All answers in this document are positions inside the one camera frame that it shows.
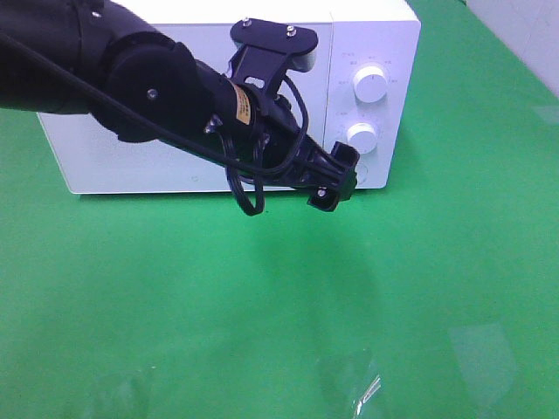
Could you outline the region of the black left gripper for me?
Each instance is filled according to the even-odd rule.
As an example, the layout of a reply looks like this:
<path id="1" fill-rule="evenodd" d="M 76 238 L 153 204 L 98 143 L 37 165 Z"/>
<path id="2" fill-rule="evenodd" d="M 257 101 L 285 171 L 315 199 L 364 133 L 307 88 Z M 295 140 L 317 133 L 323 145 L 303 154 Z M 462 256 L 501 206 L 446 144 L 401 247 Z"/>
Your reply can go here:
<path id="1" fill-rule="evenodd" d="M 360 154 L 339 141 L 330 153 L 320 148 L 307 135 L 308 112 L 299 90 L 289 78 L 284 78 L 282 83 L 293 94 L 302 122 L 296 122 L 291 103 L 285 96 L 275 93 L 271 98 L 264 97 L 269 111 L 264 115 L 256 90 L 240 86 L 238 91 L 248 96 L 248 104 L 252 106 L 251 117 L 246 127 L 237 124 L 219 129 L 225 156 L 243 166 L 227 166 L 227 181 L 232 188 L 239 188 L 246 182 L 256 188 L 308 189 L 309 205 L 322 211 L 334 211 L 355 190 L 355 169 Z"/>

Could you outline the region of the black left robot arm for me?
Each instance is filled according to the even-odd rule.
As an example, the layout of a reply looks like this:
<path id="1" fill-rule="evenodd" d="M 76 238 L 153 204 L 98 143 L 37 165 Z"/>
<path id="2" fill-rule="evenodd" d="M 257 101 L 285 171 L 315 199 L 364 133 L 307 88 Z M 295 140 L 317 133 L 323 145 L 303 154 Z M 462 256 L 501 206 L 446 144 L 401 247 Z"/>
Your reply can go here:
<path id="1" fill-rule="evenodd" d="M 159 140 L 223 167 L 238 206 L 261 213 L 267 186 L 304 189 L 330 212 L 357 184 L 359 153 L 324 150 L 289 71 L 307 72 L 318 45 L 306 28 L 249 17 L 230 31 L 237 50 L 222 74 L 113 1 L 4 1 L 1 105 L 90 114 L 127 143 Z"/>

